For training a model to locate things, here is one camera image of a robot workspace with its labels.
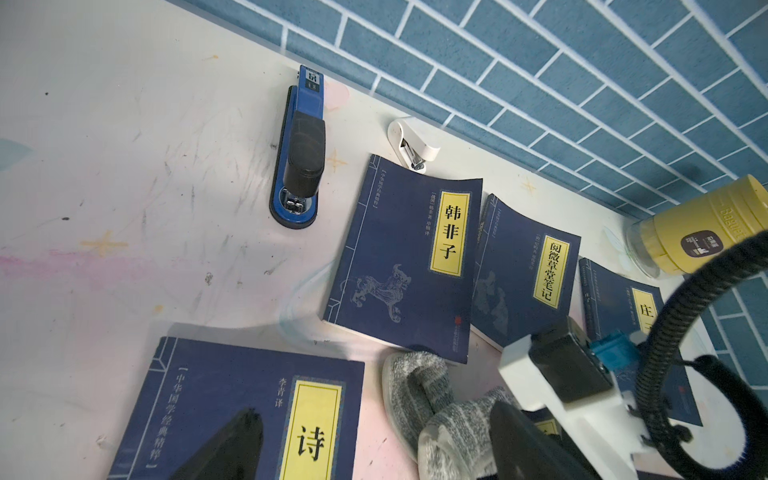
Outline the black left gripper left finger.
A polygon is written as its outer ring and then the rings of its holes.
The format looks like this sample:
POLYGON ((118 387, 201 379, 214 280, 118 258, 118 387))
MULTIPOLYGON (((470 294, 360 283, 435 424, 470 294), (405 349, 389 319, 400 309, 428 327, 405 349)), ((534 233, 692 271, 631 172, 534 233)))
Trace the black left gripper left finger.
POLYGON ((262 417, 253 409, 238 412, 170 479, 254 479, 264 441, 262 417))

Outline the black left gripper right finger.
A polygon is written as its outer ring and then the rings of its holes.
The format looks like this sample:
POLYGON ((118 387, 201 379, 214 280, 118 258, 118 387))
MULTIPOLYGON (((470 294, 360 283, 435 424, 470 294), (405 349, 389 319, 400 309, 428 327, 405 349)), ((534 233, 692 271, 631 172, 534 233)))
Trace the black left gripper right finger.
POLYGON ((495 402, 489 433, 496 479, 598 479, 509 403, 495 402))

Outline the blue book Tang poems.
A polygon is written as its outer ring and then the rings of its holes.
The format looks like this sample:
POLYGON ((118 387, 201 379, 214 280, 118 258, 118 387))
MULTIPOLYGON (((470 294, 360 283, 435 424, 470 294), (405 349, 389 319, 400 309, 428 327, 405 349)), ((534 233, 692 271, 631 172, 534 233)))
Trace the blue book Tang poems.
POLYGON ((547 408, 535 411, 523 410, 522 413, 545 435, 560 439, 564 437, 565 430, 547 408))

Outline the grey striped cleaning cloth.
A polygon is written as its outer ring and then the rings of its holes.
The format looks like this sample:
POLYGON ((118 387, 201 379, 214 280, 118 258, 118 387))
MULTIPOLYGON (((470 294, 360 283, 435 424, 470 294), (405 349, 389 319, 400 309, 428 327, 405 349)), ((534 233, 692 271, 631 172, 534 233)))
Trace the grey striped cleaning cloth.
POLYGON ((459 402, 444 359, 428 352, 394 353, 382 366, 387 418, 421 479, 489 479, 498 474, 490 415, 501 401, 519 405, 503 386, 459 402))

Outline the blue book Shijing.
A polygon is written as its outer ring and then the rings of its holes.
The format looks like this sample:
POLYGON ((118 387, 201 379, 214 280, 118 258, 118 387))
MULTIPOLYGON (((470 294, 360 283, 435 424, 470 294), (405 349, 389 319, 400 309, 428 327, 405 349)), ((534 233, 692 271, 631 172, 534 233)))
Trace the blue book Shijing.
POLYGON ((157 345, 111 479, 350 479, 362 362, 177 337, 157 345))

